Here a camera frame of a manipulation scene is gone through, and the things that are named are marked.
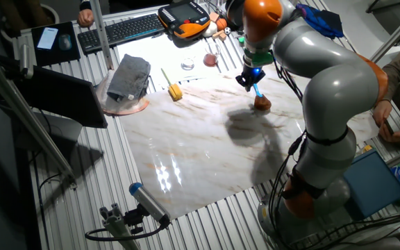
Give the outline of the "seated person right hand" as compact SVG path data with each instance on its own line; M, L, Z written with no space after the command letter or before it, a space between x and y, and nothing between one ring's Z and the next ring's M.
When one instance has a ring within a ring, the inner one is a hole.
M384 121L389 117L392 111L392 104L388 100L382 100L377 103L373 111L373 118L378 127L381 127Z

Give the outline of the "seated person left hand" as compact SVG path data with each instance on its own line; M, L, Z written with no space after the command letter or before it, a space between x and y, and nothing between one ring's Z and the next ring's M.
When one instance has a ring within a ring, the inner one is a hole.
M383 122L379 128L379 135L386 141L390 143L400 142L400 131L393 132L386 122Z

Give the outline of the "operator right hand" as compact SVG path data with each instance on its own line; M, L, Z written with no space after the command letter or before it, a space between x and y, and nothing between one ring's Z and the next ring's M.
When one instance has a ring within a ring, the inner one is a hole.
M81 10L78 14L77 22L83 28L90 27L94 23L94 15L90 9Z

